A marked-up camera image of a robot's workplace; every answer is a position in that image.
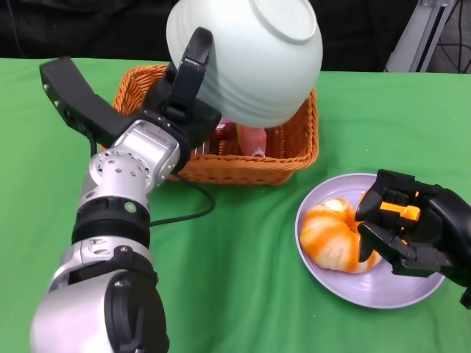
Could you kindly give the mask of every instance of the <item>wicker basket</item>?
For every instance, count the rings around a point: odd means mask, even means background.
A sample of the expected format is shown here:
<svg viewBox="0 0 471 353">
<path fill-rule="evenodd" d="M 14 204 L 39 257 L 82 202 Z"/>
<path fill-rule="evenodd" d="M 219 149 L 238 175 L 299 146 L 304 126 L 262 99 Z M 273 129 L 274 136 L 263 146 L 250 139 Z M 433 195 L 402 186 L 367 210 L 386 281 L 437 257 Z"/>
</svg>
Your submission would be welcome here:
<svg viewBox="0 0 471 353">
<path fill-rule="evenodd" d="M 165 70 L 165 65 L 143 65 L 126 72 L 113 107 L 125 116 L 135 113 Z M 286 124 L 266 129 L 266 138 L 266 157 L 242 156 L 234 138 L 220 143 L 219 155 L 193 155 L 180 174 L 213 184 L 283 184 L 295 171 L 312 165 L 319 153 L 315 90 Z"/>
</svg>

